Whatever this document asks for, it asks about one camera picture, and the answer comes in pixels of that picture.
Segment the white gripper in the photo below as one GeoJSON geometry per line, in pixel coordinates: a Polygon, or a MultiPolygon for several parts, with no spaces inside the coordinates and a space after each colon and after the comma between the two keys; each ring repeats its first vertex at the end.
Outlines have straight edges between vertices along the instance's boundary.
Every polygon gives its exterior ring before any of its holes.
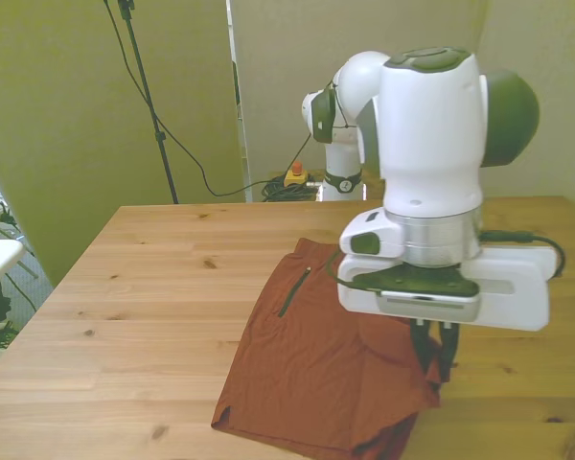
{"type": "Polygon", "coordinates": [[[410,338],[422,370],[431,361],[430,322],[439,324],[442,381],[449,381],[459,344],[459,325],[472,322],[481,304],[478,283],[458,265],[422,268],[395,259],[347,256],[337,270],[340,304],[348,311],[412,318],[410,338]]]}

